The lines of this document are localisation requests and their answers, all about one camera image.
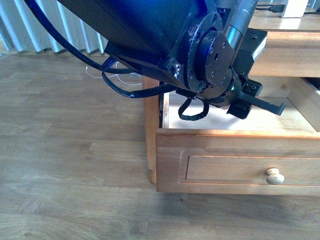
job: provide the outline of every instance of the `wooden knob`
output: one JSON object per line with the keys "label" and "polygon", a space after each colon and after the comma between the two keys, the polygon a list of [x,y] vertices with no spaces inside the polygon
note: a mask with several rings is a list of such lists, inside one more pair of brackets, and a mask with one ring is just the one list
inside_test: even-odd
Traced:
{"label": "wooden knob", "polygon": [[267,174],[266,182],[270,185],[279,185],[285,180],[285,177],[279,173],[277,168],[270,168],[265,174]]}

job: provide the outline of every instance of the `wooden cabinet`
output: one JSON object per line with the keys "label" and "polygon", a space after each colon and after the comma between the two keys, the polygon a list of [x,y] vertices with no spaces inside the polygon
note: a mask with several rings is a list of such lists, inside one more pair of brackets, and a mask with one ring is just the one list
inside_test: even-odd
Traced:
{"label": "wooden cabinet", "polygon": [[[240,120],[211,107],[206,118],[187,122],[178,117],[184,97],[145,100],[148,167],[158,191],[320,196],[320,91],[301,78],[320,77],[320,29],[310,16],[297,29],[283,29],[283,21],[251,22],[269,33],[250,78],[263,85],[259,97],[287,104],[281,116],[254,107]],[[157,85],[144,77],[144,88]],[[185,114],[201,107],[195,102]],[[282,178],[276,174],[267,182],[271,169],[283,182],[272,185]]]}
{"label": "wooden cabinet", "polygon": [[[320,91],[301,78],[266,81],[288,87],[281,97],[281,91],[265,90],[269,101],[288,103],[281,116],[253,107],[240,120],[212,107],[203,120],[186,122],[176,109],[176,98],[183,97],[171,95],[168,128],[156,131],[158,191],[320,195]],[[197,104],[192,108],[199,110]],[[270,169],[278,169],[284,181],[267,183]]]}

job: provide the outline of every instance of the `open drawer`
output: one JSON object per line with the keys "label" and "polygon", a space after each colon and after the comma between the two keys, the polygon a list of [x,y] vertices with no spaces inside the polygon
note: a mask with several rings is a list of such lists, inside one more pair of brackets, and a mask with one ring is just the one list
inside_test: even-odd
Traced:
{"label": "open drawer", "polygon": [[[260,97],[287,104],[281,116],[253,107],[240,120],[211,107],[204,119],[188,122],[178,117],[185,97],[164,101],[156,131],[159,192],[320,195],[320,91],[297,77],[252,79],[263,85]],[[190,107],[186,115],[202,104]],[[268,177],[270,169],[284,181],[273,185],[279,175]]]}

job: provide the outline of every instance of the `drawer front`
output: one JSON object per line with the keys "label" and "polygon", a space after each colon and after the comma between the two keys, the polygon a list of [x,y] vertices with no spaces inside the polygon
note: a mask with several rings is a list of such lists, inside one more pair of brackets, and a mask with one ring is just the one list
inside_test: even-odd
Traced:
{"label": "drawer front", "polygon": [[266,171],[278,169],[282,185],[320,186],[320,159],[181,155],[180,183],[268,185]]}
{"label": "drawer front", "polygon": [[[319,146],[317,132],[160,129],[157,190],[320,196]],[[278,169],[284,181],[268,184],[269,169]]]}

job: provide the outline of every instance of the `laminate flooring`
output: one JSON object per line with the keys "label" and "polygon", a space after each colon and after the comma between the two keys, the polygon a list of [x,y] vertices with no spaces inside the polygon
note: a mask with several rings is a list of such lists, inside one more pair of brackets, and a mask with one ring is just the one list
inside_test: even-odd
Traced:
{"label": "laminate flooring", "polygon": [[320,240],[319,197],[156,192],[144,134],[75,57],[0,56],[0,240]]}

